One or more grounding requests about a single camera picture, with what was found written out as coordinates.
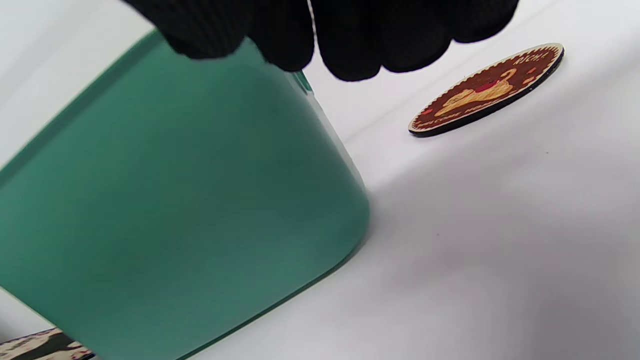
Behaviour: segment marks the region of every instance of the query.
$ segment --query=green plastic container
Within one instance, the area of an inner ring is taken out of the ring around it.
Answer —
[[[191,61],[149,35],[0,172],[0,286],[104,359],[211,344],[366,232],[323,116],[248,40]]]

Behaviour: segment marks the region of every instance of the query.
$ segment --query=swan illustration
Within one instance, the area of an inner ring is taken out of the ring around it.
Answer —
[[[435,113],[435,117],[439,117],[460,106],[475,101],[489,101],[497,99],[510,92],[513,85],[509,84],[509,79],[516,73],[516,69],[509,69],[500,75],[501,79],[494,80],[490,83],[483,84],[476,89],[464,89],[456,95],[452,96],[444,103],[442,109]]]

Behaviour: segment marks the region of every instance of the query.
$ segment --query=coaster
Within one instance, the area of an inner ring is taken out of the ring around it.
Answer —
[[[0,344],[0,360],[88,360],[91,350],[60,329],[50,329]]]
[[[409,132],[434,136],[483,118],[535,89],[563,55],[561,44],[544,44],[498,61],[437,97],[413,118]]]

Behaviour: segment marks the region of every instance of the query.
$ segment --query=gloved hand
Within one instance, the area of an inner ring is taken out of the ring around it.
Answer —
[[[245,36],[286,71],[306,66],[314,30],[324,64],[337,78],[372,78],[421,69],[451,40],[475,42],[498,33],[518,0],[124,0],[190,58],[221,58]]]

